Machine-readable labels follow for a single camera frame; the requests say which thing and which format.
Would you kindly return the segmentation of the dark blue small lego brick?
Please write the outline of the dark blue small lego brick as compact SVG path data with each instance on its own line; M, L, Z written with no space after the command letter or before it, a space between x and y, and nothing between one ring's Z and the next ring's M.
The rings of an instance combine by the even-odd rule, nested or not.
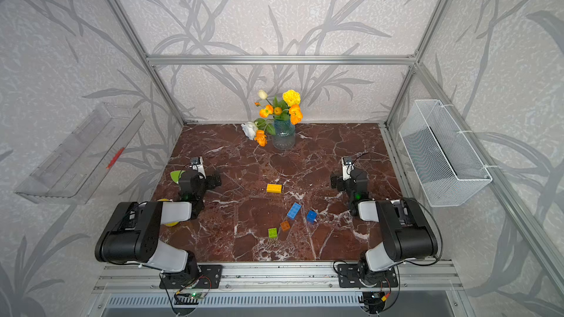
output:
M317 221L317 212L310 210L306 216L306 220L309 223L315 223Z

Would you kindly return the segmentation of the yellow lego brick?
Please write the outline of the yellow lego brick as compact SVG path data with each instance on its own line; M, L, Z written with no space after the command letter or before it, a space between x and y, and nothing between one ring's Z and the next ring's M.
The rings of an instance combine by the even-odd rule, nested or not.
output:
M282 193L282 189L283 186L280 184L273 184L273 183L269 183L267 185L267 193L272 193L272 194L281 194Z

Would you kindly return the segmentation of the orange small lego brick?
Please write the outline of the orange small lego brick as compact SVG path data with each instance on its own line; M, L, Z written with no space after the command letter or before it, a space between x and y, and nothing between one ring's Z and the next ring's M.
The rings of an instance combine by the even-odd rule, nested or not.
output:
M281 229L283 231L288 231L291 228L290 224L288 221L284 221L281 223Z

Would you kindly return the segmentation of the green small lego brick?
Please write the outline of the green small lego brick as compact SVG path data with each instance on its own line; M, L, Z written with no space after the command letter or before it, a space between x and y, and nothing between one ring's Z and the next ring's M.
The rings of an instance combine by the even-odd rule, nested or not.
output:
M277 228L269 228L268 229L268 237L270 239L277 239L278 237L278 229Z

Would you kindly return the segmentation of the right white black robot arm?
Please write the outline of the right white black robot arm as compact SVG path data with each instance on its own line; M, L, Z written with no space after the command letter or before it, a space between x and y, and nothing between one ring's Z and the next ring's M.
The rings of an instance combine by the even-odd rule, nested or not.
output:
M349 197L354 217L375 222L382 242L361 254L356 264L342 262L334 269L341 288L387 288L399 286L395 267L405 261L436 255L438 240L424 208L412 198L374 200L368 192L368 175L364 170L343 170L330 177L330 186Z

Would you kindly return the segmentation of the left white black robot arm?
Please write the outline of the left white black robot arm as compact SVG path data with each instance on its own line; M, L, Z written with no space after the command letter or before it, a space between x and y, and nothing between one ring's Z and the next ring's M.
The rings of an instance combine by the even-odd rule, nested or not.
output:
M195 253L160 240L163 225L194 220L204 209L204 195L222 184L220 173L205 176L186 170L179 176L180 201L121 202L95 246L95 259L114 265L136 265L160 272L160 288L218 289L223 267L198 265Z

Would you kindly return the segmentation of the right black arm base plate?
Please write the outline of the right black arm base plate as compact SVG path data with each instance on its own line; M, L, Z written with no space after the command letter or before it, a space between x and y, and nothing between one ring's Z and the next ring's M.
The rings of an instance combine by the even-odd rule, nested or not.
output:
M360 267L358 264L344 263L337 264L333 268L335 268L339 278L340 288L393 289L399 286L397 273L392 269L374 272L367 267Z

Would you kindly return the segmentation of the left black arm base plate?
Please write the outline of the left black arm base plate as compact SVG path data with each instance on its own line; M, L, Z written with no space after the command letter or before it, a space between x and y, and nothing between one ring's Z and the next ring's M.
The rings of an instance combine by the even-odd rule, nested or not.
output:
M161 275L160 289L218 289L222 271L223 266L220 264L202 264L194 273L164 273Z

